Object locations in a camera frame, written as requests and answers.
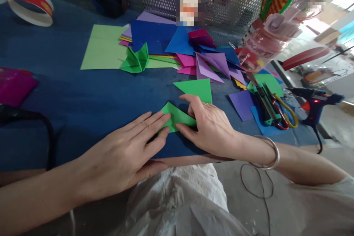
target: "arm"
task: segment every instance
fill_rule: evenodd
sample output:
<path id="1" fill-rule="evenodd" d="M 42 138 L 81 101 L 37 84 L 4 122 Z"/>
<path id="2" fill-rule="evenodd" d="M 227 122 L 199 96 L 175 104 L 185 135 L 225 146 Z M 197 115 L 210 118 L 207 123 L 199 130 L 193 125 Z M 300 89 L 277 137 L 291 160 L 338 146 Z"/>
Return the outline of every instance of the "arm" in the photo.
<path id="1" fill-rule="evenodd" d="M 275 152 L 267 141 L 235 131 L 225 113 L 212 104 L 204 105 L 199 97 L 184 94 L 190 102 L 188 114 L 195 117 L 198 132 L 184 124 L 176 125 L 197 147 L 220 157 L 263 165 L 272 165 Z M 345 171 L 327 159 L 290 145 L 277 143 L 280 162 L 276 171 L 297 184 L 319 185 L 340 182 Z"/>
<path id="2" fill-rule="evenodd" d="M 169 127 L 147 142 L 170 117 L 145 113 L 76 160 L 0 188 L 1 235 L 21 234 L 167 169 L 163 162 L 148 160 L 165 145 Z"/>

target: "light green paper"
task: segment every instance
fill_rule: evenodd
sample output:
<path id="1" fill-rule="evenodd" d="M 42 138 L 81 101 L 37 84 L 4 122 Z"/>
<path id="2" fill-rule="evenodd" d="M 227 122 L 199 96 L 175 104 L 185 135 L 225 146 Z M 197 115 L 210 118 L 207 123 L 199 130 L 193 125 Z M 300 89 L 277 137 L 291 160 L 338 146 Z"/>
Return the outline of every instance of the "light green paper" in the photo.
<path id="1" fill-rule="evenodd" d="M 136 53 L 128 46 L 126 60 L 121 65 L 121 69 L 129 73 L 141 73 L 145 70 L 148 63 L 149 53 L 146 43 Z"/>
<path id="2" fill-rule="evenodd" d="M 149 60 L 149 63 L 146 68 L 167 68 L 167 67 L 176 67 L 179 66 L 180 64 L 178 62 L 176 63 L 169 63 L 169 62 L 164 62 L 164 61 L 159 61 L 155 59 Z"/>
<path id="3" fill-rule="evenodd" d="M 167 62 L 167 63 L 179 64 L 178 61 L 173 60 L 171 58 L 167 58 L 167 57 L 159 57 L 159 56 L 149 55 L 149 59 L 164 61 L 164 62 Z"/>
<path id="4" fill-rule="evenodd" d="M 196 120 L 194 120 L 188 114 L 185 114 L 184 112 L 182 112 L 180 109 L 178 109 L 176 106 L 172 105 L 169 102 L 162 108 L 161 111 L 163 111 L 164 114 L 166 113 L 171 114 L 171 118 L 163 126 L 163 127 L 169 126 L 170 133 L 178 131 L 175 124 L 180 124 L 180 123 L 186 124 L 189 127 L 197 125 Z"/>
<path id="5" fill-rule="evenodd" d="M 200 100 L 205 103 L 213 103 L 211 97 L 210 79 L 174 82 L 173 84 L 184 93 L 199 96 Z"/>
<path id="6" fill-rule="evenodd" d="M 127 48 L 119 45 L 126 27 L 93 25 L 81 70 L 119 69 L 126 58 Z"/>
<path id="7" fill-rule="evenodd" d="M 279 85 L 277 79 L 272 74 L 255 74 L 254 78 L 258 81 L 258 83 L 266 83 L 268 88 L 272 93 L 276 93 L 279 97 L 283 97 L 283 89 Z M 247 86 L 247 89 L 250 90 L 253 87 L 250 82 Z"/>

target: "white sleeve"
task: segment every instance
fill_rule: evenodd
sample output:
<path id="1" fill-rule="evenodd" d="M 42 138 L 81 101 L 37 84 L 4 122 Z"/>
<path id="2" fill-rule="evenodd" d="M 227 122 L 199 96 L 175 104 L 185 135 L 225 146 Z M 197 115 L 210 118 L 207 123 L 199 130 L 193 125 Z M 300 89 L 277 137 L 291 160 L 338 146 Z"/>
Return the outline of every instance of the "white sleeve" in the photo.
<path id="1" fill-rule="evenodd" d="M 293 198 L 291 211 L 301 235 L 352 235 L 353 177 L 332 185 L 291 184 L 289 192 Z"/>

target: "blue tablecloth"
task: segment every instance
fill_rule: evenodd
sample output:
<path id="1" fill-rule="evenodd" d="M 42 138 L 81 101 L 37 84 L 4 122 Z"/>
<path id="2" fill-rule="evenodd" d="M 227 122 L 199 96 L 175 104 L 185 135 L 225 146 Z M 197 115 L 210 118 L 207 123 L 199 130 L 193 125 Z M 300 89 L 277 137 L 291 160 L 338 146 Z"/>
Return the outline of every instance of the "blue tablecloth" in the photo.
<path id="1" fill-rule="evenodd" d="M 146 69 L 141 74 L 115 69 L 80 70 L 93 24 L 123 26 L 137 13 L 128 11 L 114 20 L 62 0 L 52 1 L 54 23 L 49 28 L 31 25 L 8 5 L 0 6 L 0 66 L 26 69 L 39 80 L 21 107 L 41 112 L 52 121 L 57 137 L 56 165 L 79 157 L 140 114 L 159 111 L 167 101 L 187 111 L 186 102 L 178 98 L 182 92 L 172 83 L 194 76 L 178 74 L 172 68 Z M 234 129 L 260 134 L 254 120 L 240 120 L 227 96 L 237 91 L 235 83 L 224 81 L 211 84 L 213 103 L 225 111 Z M 273 139 L 292 145 L 317 144 L 305 126 L 292 131 Z M 45 166 L 48 140 L 41 122 L 22 121 L 0 127 L 0 140 L 0 171 Z M 156 157 L 204 153 L 177 132 L 168 136 Z"/>

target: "green utility knife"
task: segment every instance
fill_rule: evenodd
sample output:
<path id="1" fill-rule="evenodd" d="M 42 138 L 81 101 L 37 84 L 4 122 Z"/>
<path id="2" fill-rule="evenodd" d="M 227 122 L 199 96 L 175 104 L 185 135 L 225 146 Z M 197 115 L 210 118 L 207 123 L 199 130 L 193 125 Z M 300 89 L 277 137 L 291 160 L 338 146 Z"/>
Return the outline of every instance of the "green utility knife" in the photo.
<path id="1" fill-rule="evenodd" d="M 265 89 L 267 85 L 259 84 L 253 73 L 247 72 L 247 75 L 253 85 L 253 87 L 250 89 L 250 92 L 256 95 L 258 102 L 263 110 L 263 122 L 268 126 L 275 126 L 279 124 L 281 121 L 281 115 L 273 105 L 272 98 L 270 95 L 268 95 Z"/>

